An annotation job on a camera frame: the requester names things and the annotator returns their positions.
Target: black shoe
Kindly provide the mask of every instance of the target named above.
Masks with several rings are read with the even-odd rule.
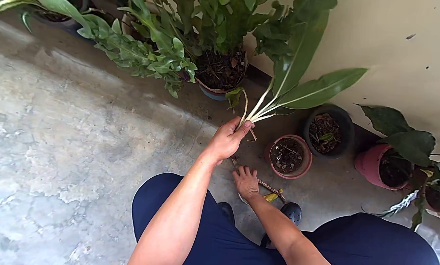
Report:
[[[302,219],[302,209],[295,202],[289,202],[286,205],[282,206],[280,211],[285,214],[292,222],[298,227],[300,224],[300,220]],[[267,248],[271,243],[269,236],[267,234],[261,240],[261,247]]]
[[[228,221],[232,226],[235,225],[235,215],[233,214],[233,208],[231,208],[231,205],[228,202],[219,202],[217,203],[217,206],[223,211],[225,216],[228,218]]]

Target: plant pot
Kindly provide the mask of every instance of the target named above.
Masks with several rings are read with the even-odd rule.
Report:
[[[339,125],[339,133],[341,135],[341,143],[339,145],[327,152],[320,153],[316,150],[310,139],[310,126],[314,118],[317,115],[322,115],[328,113],[331,118],[333,118]],[[354,143],[354,124],[352,123],[351,117],[343,109],[335,105],[324,105],[315,110],[305,121],[305,126],[303,128],[303,138],[307,142],[311,153],[319,159],[338,159],[340,158]]]
[[[428,202],[426,208],[433,212],[440,213],[440,192],[427,186],[425,196],[426,202]]]
[[[87,9],[89,9],[89,0],[81,0],[80,12],[86,11]],[[60,28],[66,31],[67,33],[70,33],[75,38],[84,39],[85,41],[91,43],[92,45],[95,44],[94,40],[86,39],[83,36],[79,35],[79,33],[77,33],[78,29],[82,28],[82,26],[72,18],[65,21],[56,22],[56,21],[51,21],[42,15],[39,15],[38,12],[34,12],[34,14],[35,15],[33,17],[43,24],[46,24],[51,27]]]
[[[368,151],[358,154],[354,161],[354,166],[370,183],[388,190],[400,190],[408,184],[408,181],[398,187],[390,187],[383,183],[380,176],[380,162],[385,152],[391,148],[389,144],[378,144]]]
[[[281,139],[284,138],[290,138],[293,139],[295,141],[297,141],[300,145],[300,147],[303,150],[303,160],[302,160],[302,164],[300,165],[300,167],[298,169],[296,169],[294,172],[289,173],[289,174],[284,174],[284,173],[280,173],[278,172],[274,166],[272,165],[272,160],[271,160],[271,150],[272,147]],[[300,136],[297,135],[293,135],[293,134],[288,134],[288,135],[284,135],[282,137],[280,137],[279,139],[275,140],[274,142],[268,144],[266,146],[266,148],[264,149],[264,159],[266,160],[266,162],[268,164],[271,165],[272,170],[280,177],[288,179],[288,180],[293,180],[296,178],[299,178],[303,175],[306,174],[306,172],[310,169],[311,167],[311,163],[313,160],[313,156],[311,155],[310,149],[308,149],[307,143],[305,142],[305,140],[303,138],[301,138]]]
[[[236,82],[236,84],[234,85],[234,87],[231,88],[231,89],[229,89],[229,90],[210,88],[210,87],[208,87],[207,85],[205,85],[205,83],[202,82],[202,81],[197,77],[197,75],[195,76],[195,80],[199,83],[199,86],[200,86],[200,88],[202,89],[203,93],[204,93],[206,96],[208,96],[209,98],[211,98],[211,99],[215,99],[215,100],[218,100],[218,101],[226,100],[226,98],[225,98],[225,94],[228,93],[229,91],[233,90],[234,88],[236,88],[236,87],[241,83],[241,81],[244,79],[244,75],[245,75],[246,70],[248,69],[248,65],[249,65],[249,63],[248,63],[248,54],[247,54],[246,51],[244,51],[244,62],[245,62],[245,64],[246,64],[246,66],[245,66],[243,72],[241,73],[241,77],[240,77],[240,79],[238,80],[238,82]]]

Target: forearm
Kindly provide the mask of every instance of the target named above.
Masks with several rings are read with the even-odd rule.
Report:
[[[310,240],[279,209],[259,194],[248,198],[248,202],[287,264],[330,265]]]
[[[202,153],[146,226],[129,265],[182,264],[192,248],[216,161]]]

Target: dead leaf in pot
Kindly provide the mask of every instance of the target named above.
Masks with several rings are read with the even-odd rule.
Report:
[[[231,58],[231,67],[235,68],[237,64],[238,64],[238,60],[235,58]]]

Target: black plant pot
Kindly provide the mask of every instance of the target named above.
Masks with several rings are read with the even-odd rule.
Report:
[[[339,125],[339,131],[341,134],[341,143],[334,150],[329,151],[326,154],[318,152],[310,141],[310,125],[317,115],[328,113],[331,118],[335,119]],[[305,126],[303,127],[303,138],[307,142],[311,153],[319,159],[338,159],[340,158],[354,143],[354,125],[352,123],[351,117],[343,109],[335,105],[324,105],[315,110],[305,121]]]
[[[82,0],[81,8],[79,11],[82,12],[82,11],[86,11],[87,9],[89,9],[89,2],[90,2],[90,0]],[[66,31],[67,33],[70,33],[73,37],[75,37],[77,39],[83,39],[92,45],[95,44],[95,41],[90,40],[90,39],[86,39],[83,36],[79,35],[78,29],[82,28],[82,26],[81,26],[81,24],[79,24],[78,22],[76,22],[72,18],[69,20],[66,20],[66,21],[62,21],[62,22],[55,22],[55,21],[50,21],[50,20],[46,19],[45,17],[38,15],[38,13],[36,13],[36,12],[34,14],[35,15],[33,17],[43,24],[46,24],[51,27],[60,28],[64,31]]]

